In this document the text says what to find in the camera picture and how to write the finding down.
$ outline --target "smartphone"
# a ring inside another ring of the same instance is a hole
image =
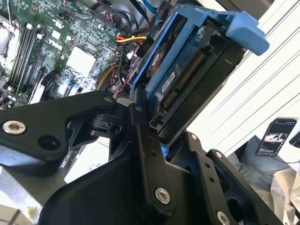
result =
[[[276,156],[296,125],[295,119],[277,118],[270,123],[255,154],[257,156]]]

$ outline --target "black mounting arm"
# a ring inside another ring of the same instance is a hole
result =
[[[99,136],[111,139],[110,161],[39,201],[43,209],[32,221],[281,224],[226,157],[217,150],[205,154],[194,134],[184,132],[165,161],[141,96],[137,103],[95,91],[0,111],[0,164],[18,171],[14,178],[22,184],[26,175],[45,184],[68,152]]]

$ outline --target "screw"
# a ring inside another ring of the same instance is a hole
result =
[[[139,112],[142,112],[142,111],[143,111],[143,109],[142,109],[141,107],[139,107],[139,106],[136,106],[135,109],[136,109],[137,111],[139,111]]]
[[[159,187],[155,190],[155,197],[160,203],[164,205],[169,204],[171,201],[169,193],[162,187]]]
[[[10,135],[20,135],[25,132],[26,126],[19,121],[10,120],[3,123],[2,130]]]
[[[104,97],[104,100],[105,100],[106,102],[113,102],[112,99],[111,99],[110,97]]]
[[[222,225],[230,225],[230,221],[224,212],[218,211],[217,218],[219,219]]]
[[[220,152],[218,152],[218,151],[216,151],[216,156],[217,156],[218,158],[222,158],[222,155],[221,155],[221,153],[220,153]]]
[[[192,136],[192,138],[193,138],[195,141],[197,141],[197,140],[198,140],[198,138],[197,138],[197,136],[196,136],[196,135],[194,135],[194,134],[191,134],[191,136]]]

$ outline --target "green circuit board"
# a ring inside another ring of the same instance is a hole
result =
[[[68,7],[63,0],[9,0],[9,2],[12,19],[20,24],[20,33],[25,29],[22,24],[29,23],[32,27],[39,28],[45,35],[37,67],[47,65],[59,71],[58,82],[70,80],[69,68],[67,69],[66,65],[74,48],[79,48],[95,59],[89,76],[80,79],[72,77],[75,82],[94,83],[111,65],[116,50],[115,37],[119,30],[103,18],[94,16],[95,13],[84,2],[74,0],[67,3]],[[6,0],[0,0],[1,10],[8,13]],[[80,20],[76,17],[92,19]],[[10,68],[4,69],[9,76]]]

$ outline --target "bolt hole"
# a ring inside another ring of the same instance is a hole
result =
[[[227,222],[227,219],[224,216],[221,216],[221,220],[223,220],[223,222]]]
[[[150,140],[150,141],[153,141],[153,137],[150,136],[150,135],[147,135],[147,139]]]
[[[167,199],[167,195],[164,192],[160,192],[159,195],[163,198],[163,199]]]
[[[37,142],[39,146],[49,151],[57,150],[60,147],[59,139],[52,135],[41,136]]]
[[[155,157],[156,156],[156,152],[155,151],[151,151],[151,153],[150,153],[153,157]]]
[[[16,123],[12,123],[8,126],[11,130],[19,130],[20,129],[20,126],[19,124],[16,124]]]
[[[120,126],[115,126],[114,128],[112,128],[112,132],[113,132],[114,134],[120,133],[121,130],[122,130],[122,127],[120,127]]]
[[[209,179],[210,179],[210,181],[211,181],[212,183],[215,182],[215,179],[213,179],[212,177],[209,177]]]

